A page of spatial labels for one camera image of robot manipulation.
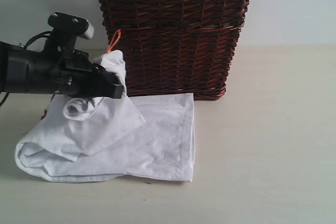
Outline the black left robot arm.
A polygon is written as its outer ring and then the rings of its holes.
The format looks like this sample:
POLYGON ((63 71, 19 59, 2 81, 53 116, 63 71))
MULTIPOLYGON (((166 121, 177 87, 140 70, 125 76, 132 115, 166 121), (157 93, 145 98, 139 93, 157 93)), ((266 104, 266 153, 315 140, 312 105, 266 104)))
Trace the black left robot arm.
POLYGON ((94 27, 87 19, 55 12, 48 25, 51 31, 33 36, 24 46, 1 42, 1 92, 122 97, 124 87, 117 75, 75 49, 78 37, 93 37, 94 27))

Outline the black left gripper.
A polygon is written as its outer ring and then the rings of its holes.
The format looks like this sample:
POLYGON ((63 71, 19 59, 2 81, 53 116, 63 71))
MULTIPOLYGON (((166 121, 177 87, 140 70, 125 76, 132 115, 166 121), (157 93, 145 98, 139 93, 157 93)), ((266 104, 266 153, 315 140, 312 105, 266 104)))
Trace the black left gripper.
POLYGON ((46 40, 44 52, 55 53, 56 59, 48 67, 55 93, 74 98, 107 97, 121 99, 124 85, 113 72, 92 63, 86 52, 76 50, 77 37, 90 40, 94 27, 81 17, 55 12, 48 18, 53 29, 46 40))

